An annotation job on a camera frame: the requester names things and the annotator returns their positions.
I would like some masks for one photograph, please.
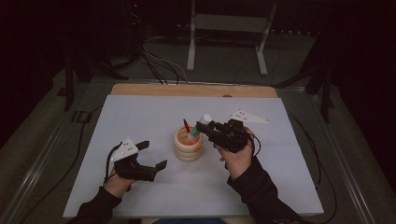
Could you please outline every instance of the black sleeve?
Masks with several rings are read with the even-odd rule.
[[[274,223],[273,220],[308,223],[277,198],[275,184],[256,157],[243,174],[234,181],[229,177],[227,183],[241,196],[256,223]]]
[[[113,217],[113,208],[121,203],[121,199],[107,192],[103,187],[88,203],[84,203],[78,209],[76,217],[68,221],[68,224],[101,224],[107,223]]]

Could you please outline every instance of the person's arm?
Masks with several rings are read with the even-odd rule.
[[[111,176],[104,187],[100,187],[96,196],[87,203],[81,205],[76,217],[68,224],[105,224],[113,217],[113,208],[121,201],[123,193],[134,183],[132,179],[120,178],[118,175]]]
[[[227,183],[241,196],[256,223],[273,223],[272,220],[276,219],[304,223],[298,214],[278,199],[277,188],[271,177],[262,169],[259,160],[252,157],[250,142],[236,153],[218,146],[216,149],[230,172]]]

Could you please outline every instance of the hand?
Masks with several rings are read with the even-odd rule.
[[[107,183],[105,184],[105,190],[107,190],[109,193],[117,198],[122,198],[123,193],[125,193],[125,191],[129,187],[131,187],[131,185],[136,181],[133,179],[121,178],[115,173],[116,171],[113,168],[110,174],[111,177],[107,180]]]
[[[249,128],[244,128],[248,134],[254,135],[254,133]],[[230,172],[232,180],[235,180],[242,173],[244,173],[251,164],[253,148],[250,140],[247,140],[247,144],[245,145],[245,147],[236,153],[232,153],[231,151],[219,146],[215,146],[215,148],[219,151],[221,155],[220,160],[227,163],[227,168]]]

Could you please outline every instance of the white tabletop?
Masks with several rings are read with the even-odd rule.
[[[168,164],[154,182],[134,183],[113,210],[115,217],[248,215],[239,195],[226,184],[228,172],[207,138],[197,161],[180,161],[174,154],[173,136],[183,119],[193,124],[209,114],[224,123],[237,109],[270,120],[244,124],[262,143],[258,158],[278,187],[279,198],[300,215],[323,213],[281,99],[108,95],[64,217],[74,217],[79,206],[95,196],[105,177],[108,152],[128,136],[135,143],[150,141],[149,148],[139,152],[140,164],[155,166],[163,160]]]

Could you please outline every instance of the table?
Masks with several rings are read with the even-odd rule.
[[[179,110],[186,101],[196,105]],[[301,215],[323,213],[286,110],[273,88],[117,84],[106,99],[64,217],[75,216],[79,205],[95,195],[103,182],[108,151],[127,133],[136,143],[150,141],[150,147],[139,152],[141,164],[152,166],[168,159],[168,166],[153,183],[133,184],[132,193],[124,195],[122,204],[114,209],[115,217],[247,216],[239,195],[225,184],[228,172],[210,142],[206,141],[204,153],[194,162],[179,161],[172,149],[174,131],[183,119],[199,119],[206,111],[217,122],[225,122],[228,119],[219,118],[236,106],[255,113],[263,109],[270,119],[264,130],[261,124],[248,127],[262,140],[258,158],[278,186],[279,198]]]

